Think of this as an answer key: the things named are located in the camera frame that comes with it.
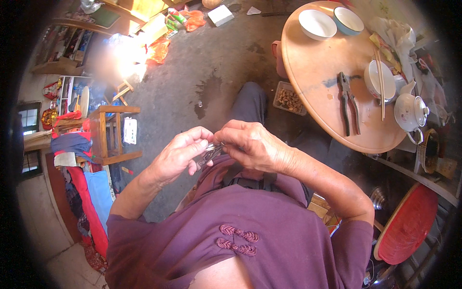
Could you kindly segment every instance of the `purple top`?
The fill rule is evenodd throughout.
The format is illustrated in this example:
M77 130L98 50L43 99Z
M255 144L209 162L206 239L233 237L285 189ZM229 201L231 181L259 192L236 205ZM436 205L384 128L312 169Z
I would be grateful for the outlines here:
M360 288L372 226L342 223L332 238L307 210L296 179L278 174L286 194L237 184L207 192L234 161L201 174L194 200L160 223L109 215L106 281L117 288L188 288L198 271L239 255L255 288ZM254 172L243 172L248 176Z

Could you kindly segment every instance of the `styrofoam block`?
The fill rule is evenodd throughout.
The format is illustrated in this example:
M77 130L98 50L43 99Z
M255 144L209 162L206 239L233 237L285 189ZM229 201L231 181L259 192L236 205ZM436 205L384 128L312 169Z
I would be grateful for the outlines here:
M234 18L234 15L225 5L213 9L208 13L208 16L217 27Z

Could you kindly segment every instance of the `elderly woman's hands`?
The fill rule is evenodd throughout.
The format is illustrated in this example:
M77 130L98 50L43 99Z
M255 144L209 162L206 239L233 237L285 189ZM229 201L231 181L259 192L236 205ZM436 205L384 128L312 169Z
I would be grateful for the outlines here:
M261 123L230 120L215 133L215 141L225 142L223 151L246 168L285 173L293 164L293 149Z
M193 175L197 170L193 158L203 153L212 141L213 133L203 127L195 127L176 135L140 174L140 183L162 188L176 180L186 168ZM212 166L213 163L210 161L207 165Z

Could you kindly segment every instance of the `blue bowl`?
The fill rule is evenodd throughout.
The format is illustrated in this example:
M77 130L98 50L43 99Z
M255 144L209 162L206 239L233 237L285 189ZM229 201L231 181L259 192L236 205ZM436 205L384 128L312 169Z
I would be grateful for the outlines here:
M364 30L364 23L358 15L344 7L334 9L334 22L345 35L358 35Z

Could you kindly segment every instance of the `peanuts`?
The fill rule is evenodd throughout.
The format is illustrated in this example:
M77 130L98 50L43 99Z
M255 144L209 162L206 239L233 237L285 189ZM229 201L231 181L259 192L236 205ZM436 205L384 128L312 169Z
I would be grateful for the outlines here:
M300 113L302 111L302 101L295 92L287 89L281 89L281 93L277 97L280 106L293 112Z

